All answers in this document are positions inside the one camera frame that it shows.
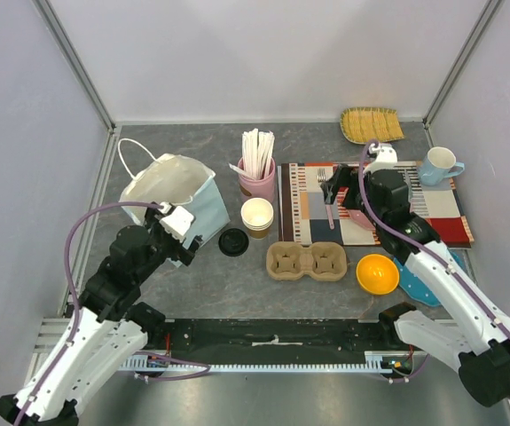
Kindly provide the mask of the pink polka dot plate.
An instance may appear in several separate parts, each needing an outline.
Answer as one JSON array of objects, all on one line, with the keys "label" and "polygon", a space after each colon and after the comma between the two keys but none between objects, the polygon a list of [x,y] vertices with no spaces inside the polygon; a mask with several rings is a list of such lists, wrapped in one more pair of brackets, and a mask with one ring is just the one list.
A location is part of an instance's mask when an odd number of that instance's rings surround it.
[{"label": "pink polka dot plate", "polygon": [[366,216],[366,214],[363,213],[362,211],[360,211],[358,209],[349,209],[348,213],[349,213],[350,220],[352,222],[354,222],[355,224],[359,225],[363,229],[370,231],[370,232],[375,230],[374,224],[369,220],[369,218]]}]

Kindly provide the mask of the light blue paper bag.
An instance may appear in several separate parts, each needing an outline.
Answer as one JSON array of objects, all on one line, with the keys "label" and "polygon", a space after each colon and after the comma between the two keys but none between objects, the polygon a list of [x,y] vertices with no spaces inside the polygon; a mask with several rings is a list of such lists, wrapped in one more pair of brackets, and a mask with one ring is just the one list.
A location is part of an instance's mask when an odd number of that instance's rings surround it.
[{"label": "light blue paper bag", "polygon": [[216,173],[212,169],[198,160],[179,154],[163,154],[159,157],[148,154],[152,159],[150,164],[134,173],[122,154],[122,143],[126,141],[149,153],[145,146],[134,139],[122,138],[118,141],[117,153],[130,176],[129,184],[121,193],[121,201],[165,201],[189,211],[194,220],[184,240],[187,248],[196,236],[201,237],[202,244],[206,244],[230,222],[216,185]]}]

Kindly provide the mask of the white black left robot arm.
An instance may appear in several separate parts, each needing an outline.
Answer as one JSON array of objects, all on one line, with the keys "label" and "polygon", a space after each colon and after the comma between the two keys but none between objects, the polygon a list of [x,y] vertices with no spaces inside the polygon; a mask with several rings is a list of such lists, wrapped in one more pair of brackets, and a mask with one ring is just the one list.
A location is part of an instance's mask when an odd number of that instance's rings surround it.
[{"label": "white black left robot arm", "polygon": [[139,302],[140,287],[166,260],[190,264],[201,238],[184,242],[194,221],[184,207],[144,207],[143,224],[116,234],[108,257],[75,297],[74,314],[47,360],[22,390],[0,398],[8,423],[76,425],[128,357],[164,342],[164,317]]}]

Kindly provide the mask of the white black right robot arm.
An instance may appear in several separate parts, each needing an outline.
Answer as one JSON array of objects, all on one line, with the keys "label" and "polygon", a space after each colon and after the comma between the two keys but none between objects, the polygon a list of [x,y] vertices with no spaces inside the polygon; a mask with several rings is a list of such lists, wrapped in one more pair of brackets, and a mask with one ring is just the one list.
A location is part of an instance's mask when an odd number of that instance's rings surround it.
[{"label": "white black right robot arm", "polygon": [[346,188],[344,207],[365,214],[381,246],[428,287],[457,324],[445,327],[399,304],[377,327],[379,343],[391,350],[408,343],[438,359],[482,406],[510,398],[510,317],[470,280],[434,228],[411,210],[403,176],[393,169],[342,164],[318,182],[327,204]]}]

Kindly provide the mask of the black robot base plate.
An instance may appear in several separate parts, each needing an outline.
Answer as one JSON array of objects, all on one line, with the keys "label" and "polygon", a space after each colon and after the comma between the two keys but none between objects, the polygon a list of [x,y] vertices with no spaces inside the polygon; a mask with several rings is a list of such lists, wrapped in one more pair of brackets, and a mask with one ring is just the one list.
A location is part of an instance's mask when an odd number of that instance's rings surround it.
[{"label": "black robot base plate", "polygon": [[146,351],[203,364],[360,362],[367,351],[403,353],[409,345],[378,321],[357,319],[165,320]]}]

